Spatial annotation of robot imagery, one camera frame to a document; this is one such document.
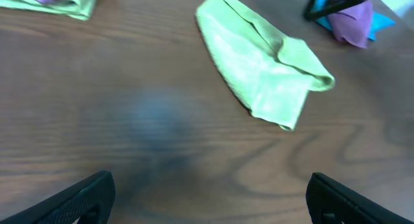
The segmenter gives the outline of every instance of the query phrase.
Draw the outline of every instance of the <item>green cloth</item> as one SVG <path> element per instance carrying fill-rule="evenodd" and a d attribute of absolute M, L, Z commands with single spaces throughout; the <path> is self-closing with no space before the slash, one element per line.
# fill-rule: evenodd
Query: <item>green cloth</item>
<path fill-rule="evenodd" d="M 293 130 L 308 91 L 334 86 L 303 40 L 238 0 L 205 0 L 196 17 L 219 72 L 253 117 Z"/>
<path fill-rule="evenodd" d="M 36 0 L 0 0 L 0 7 L 34 10 L 53 14 L 65 14 L 80 20 L 88 20 L 96 0 L 60 0 L 42 5 Z"/>

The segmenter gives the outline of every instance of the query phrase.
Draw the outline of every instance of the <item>wooden surface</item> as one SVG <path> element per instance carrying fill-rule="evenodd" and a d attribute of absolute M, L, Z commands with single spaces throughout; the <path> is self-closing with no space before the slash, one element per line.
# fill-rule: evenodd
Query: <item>wooden surface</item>
<path fill-rule="evenodd" d="M 414 33 L 397 20 L 361 50 L 304 21 L 306 0 L 241 1 L 336 77 L 293 132 L 231 94 L 193 16 L 203 0 L 99 0 L 88 22 L 0 9 L 0 218 L 110 170 L 110 223 L 311 223 L 312 172 L 414 221 Z"/>

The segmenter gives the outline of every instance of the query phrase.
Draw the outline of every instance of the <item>wooden table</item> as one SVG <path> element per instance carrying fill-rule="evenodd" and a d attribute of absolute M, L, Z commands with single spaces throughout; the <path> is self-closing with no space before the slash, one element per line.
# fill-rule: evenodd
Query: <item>wooden table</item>
<path fill-rule="evenodd" d="M 414 220 L 413 31 L 396 19 L 361 50 L 304 21 L 306 0 L 241 0 L 336 77 L 286 132 L 223 82 L 194 18 L 203 1 L 99 0 L 88 22 L 0 9 L 0 218 L 110 170 L 110 223 L 311 223 L 312 172 Z M 142 94 L 161 93 L 185 118 L 145 115 Z M 142 123 L 172 143 L 148 147 Z"/>

